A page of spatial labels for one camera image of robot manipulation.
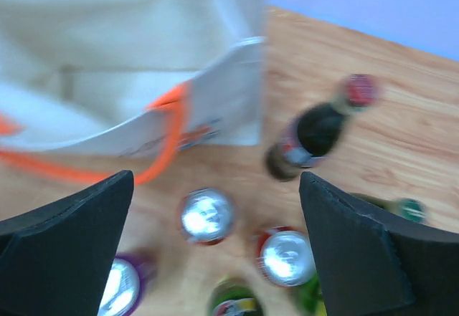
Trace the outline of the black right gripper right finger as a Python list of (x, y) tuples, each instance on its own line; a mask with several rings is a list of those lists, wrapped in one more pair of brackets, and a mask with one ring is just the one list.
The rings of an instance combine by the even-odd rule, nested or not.
[(302, 173), (301, 207), (329, 315), (456, 315), (458, 235)]

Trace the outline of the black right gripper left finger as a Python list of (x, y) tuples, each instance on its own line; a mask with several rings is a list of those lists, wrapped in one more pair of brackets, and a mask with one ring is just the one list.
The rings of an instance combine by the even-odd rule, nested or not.
[(1, 221), (2, 315), (96, 315), (131, 204), (120, 171)]

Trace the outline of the green glass bottle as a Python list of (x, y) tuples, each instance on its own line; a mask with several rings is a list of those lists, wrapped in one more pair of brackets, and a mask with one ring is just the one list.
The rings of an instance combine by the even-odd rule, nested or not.
[(228, 277), (213, 290), (209, 299), (209, 316), (263, 316), (264, 309), (246, 279)]
[(381, 209), (385, 209), (393, 214), (401, 216), (404, 219), (419, 224), (426, 224), (426, 208), (418, 200), (412, 198), (399, 198), (391, 201), (363, 193), (351, 193), (351, 195), (378, 206)]
[(294, 291), (295, 305), (301, 315), (327, 316), (318, 274), (315, 273), (305, 284)]

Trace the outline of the purple soda can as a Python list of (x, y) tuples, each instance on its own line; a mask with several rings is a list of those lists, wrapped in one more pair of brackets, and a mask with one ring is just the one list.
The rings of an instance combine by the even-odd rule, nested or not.
[(142, 251), (117, 253), (105, 285), (98, 315), (132, 315), (156, 276), (156, 259), (150, 254)]

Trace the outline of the red soda can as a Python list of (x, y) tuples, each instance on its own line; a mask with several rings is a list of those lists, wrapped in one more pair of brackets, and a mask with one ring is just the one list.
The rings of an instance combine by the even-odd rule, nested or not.
[(236, 220), (233, 198), (217, 188), (189, 192), (177, 211), (179, 233), (190, 244), (212, 246), (221, 243), (234, 231)]
[(259, 229), (254, 237), (255, 266), (270, 282), (296, 287), (316, 273), (309, 238), (292, 226)]

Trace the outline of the glass cola bottle red cap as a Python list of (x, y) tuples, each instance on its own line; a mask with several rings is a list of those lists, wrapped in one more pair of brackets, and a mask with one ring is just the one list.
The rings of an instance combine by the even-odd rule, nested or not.
[(371, 107), (378, 97), (374, 76), (343, 78), (330, 100), (304, 110), (281, 132), (265, 155), (270, 175), (292, 181), (301, 171), (317, 166), (336, 146), (351, 117)]

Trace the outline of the white canvas tote bag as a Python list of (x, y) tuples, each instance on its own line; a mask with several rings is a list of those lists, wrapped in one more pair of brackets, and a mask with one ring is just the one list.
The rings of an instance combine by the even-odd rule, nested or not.
[(1, 148), (155, 155), (182, 82), (180, 147), (256, 145), (265, 0), (1, 0)]

